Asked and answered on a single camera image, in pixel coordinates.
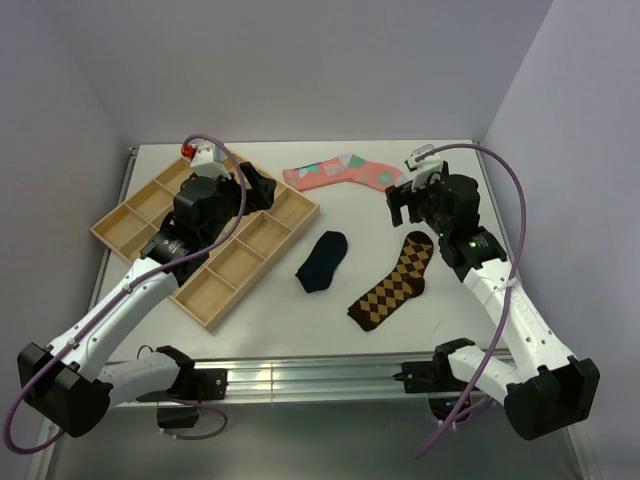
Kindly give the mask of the brown orange argyle sock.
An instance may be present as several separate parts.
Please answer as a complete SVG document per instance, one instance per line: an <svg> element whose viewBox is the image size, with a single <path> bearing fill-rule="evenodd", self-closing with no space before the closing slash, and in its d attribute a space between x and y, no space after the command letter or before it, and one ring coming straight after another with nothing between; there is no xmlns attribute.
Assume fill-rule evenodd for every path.
<svg viewBox="0 0 640 480"><path fill-rule="evenodd" d="M360 296L347 309L347 315L363 331L375 330L408 300L424 292L424 274L433 252L433 241L426 233L407 234L395 267Z"/></svg>

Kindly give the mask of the navy ankle sock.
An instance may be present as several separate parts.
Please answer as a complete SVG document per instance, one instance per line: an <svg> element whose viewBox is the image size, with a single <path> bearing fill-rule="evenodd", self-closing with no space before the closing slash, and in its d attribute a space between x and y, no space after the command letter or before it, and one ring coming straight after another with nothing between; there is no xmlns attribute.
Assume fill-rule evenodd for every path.
<svg viewBox="0 0 640 480"><path fill-rule="evenodd" d="M324 232L295 274L304 291L314 293L328 289L347 251L348 242L343 233Z"/></svg>

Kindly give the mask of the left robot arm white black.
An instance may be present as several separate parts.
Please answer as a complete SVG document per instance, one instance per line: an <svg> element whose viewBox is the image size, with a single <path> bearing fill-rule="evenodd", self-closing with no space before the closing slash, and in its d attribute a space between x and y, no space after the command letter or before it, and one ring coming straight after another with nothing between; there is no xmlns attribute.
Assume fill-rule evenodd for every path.
<svg viewBox="0 0 640 480"><path fill-rule="evenodd" d="M228 223L272 207L276 186L249 162L227 176L191 174L160 230L113 290L47 346L30 343L19 353L21 401L77 438L121 403L151 393L172 399L190 395L194 362L174 347L113 367L107 361L133 328L229 237Z"/></svg>

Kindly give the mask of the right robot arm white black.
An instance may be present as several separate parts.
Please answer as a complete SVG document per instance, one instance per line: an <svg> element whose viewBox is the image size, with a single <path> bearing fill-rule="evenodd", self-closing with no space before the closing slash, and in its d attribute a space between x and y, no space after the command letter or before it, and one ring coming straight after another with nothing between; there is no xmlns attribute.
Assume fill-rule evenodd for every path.
<svg viewBox="0 0 640 480"><path fill-rule="evenodd" d="M432 174L427 184L411 183L385 191L392 223L403 222L406 207L413 223L426 223L438 236L442 258L477 298L494 324L513 362L491 358L477 388L503 405L516 433L533 440L585 420L600 372L590 359L579 360L552 332L523 287L497 238L480 224L477 182L458 174Z"/></svg>

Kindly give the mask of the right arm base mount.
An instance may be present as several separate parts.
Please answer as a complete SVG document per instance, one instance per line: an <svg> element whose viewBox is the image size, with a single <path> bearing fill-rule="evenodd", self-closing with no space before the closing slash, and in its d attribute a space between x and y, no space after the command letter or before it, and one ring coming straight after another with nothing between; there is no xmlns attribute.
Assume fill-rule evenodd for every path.
<svg viewBox="0 0 640 480"><path fill-rule="evenodd" d="M473 341L466 338L441 344L436 347L431 360L403 362L401 371L394 374L393 379L403 384L406 394L453 392L453 397L428 399L431 415L437 422L444 422L459 394L466 388L465 382L454 378L448 356L462 347L474 345Z"/></svg>

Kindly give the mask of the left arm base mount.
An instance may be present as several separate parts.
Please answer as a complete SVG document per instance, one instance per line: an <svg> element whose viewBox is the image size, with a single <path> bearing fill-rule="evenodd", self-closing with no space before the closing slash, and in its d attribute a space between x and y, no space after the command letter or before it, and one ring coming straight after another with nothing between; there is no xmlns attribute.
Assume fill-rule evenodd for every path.
<svg viewBox="0 0 640 480"><path fill-rule="evenodd" d="M228 384L227 377L228 371L223 368L194 369L192 379L179 398L196 401L198 404L204 400L223 400ZM201 410L193 406L156 408L158 427L176 434L179 434L179 430L195 427L202 415Z"/></svg>

